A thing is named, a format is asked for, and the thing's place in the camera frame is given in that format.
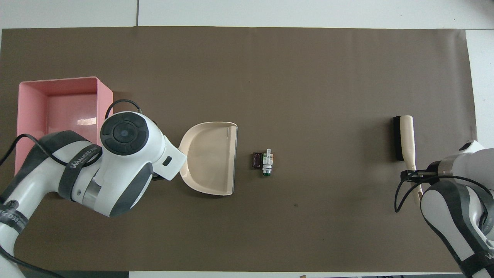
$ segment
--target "small electronic component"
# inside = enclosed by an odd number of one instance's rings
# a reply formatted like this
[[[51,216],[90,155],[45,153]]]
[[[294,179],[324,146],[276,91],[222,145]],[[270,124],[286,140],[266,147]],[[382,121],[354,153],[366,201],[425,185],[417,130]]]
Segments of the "small electronic component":
[[[254,169],[261,169],[262,168],[261,157],[262,157],[262,153],[260,153],[260,152],[253,152],[252,153],[252,167]]]
[[[273,154],[271,149],[267,149],[266,153],[262,154],[262,174],[270,176],[273,169]]]

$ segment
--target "brown paper mat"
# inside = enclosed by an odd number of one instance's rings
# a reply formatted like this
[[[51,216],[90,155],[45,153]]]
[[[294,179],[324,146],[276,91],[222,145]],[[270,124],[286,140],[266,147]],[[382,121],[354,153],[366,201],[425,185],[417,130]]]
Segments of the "brown paper mat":
[[[197,123],[239,126],[232,196],[176,177],[114,219],[47,197],[19,237],[22,259],[58,270],[459,270],[411,199],[393,211],[405,165],[390,123],[414,116],[422,168],[476,137],[464,31],[15,29],[3,31],[0,63],[1,150],[26,80],[97,76],[176,145]],[[249,167],[266,148],[268,178]],[[13,158],[0,173],[4,188]]]

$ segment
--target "dustpan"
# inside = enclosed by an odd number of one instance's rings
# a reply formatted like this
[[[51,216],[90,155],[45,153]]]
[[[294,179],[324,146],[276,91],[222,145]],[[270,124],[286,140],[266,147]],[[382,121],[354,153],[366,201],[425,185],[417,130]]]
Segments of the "dustpan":
[[[190,188],[213,195],[233,193],[236,124],[206,122],[195,125],[185,133],[178,149],[187,156],[180,175]]]

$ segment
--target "hand brush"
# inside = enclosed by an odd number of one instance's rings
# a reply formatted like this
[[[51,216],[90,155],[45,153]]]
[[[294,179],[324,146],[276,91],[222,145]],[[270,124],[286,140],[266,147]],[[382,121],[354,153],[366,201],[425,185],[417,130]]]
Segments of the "hand brush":
[[[415,171],[415,136],[413,134],[413,118],[412,116],[396,116],[393,118],[393,132],[395,135],[395,150],[396,159],[404,161],[407,169]],[[420,206],[422,199],[422,186],[418,186],[413,190],[413,198],[415,204]]]

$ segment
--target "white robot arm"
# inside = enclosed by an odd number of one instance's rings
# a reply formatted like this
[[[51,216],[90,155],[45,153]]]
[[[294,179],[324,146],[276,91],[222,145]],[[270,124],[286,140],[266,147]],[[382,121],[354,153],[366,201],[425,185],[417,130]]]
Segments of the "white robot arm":
[[[431,183],[420,202],[422,215],[467,277],[494,277],[493,161],[494,148],[471,141],[459,153],[415,171],[414,181]],[[440,176],[460,176],[486,188]]]
[[[185,163],[181,153],[148,117],[120,112],[105,120],[102,147],[72,131],[49,134],[35,145],[0,195],[0,246],[13,256],[14,243],[49,192],[113,217],[130,210],[154,176],[171,180]],[[62,165],[50,156],[62,161]],[[23,278],[8,254],[2,277]]]

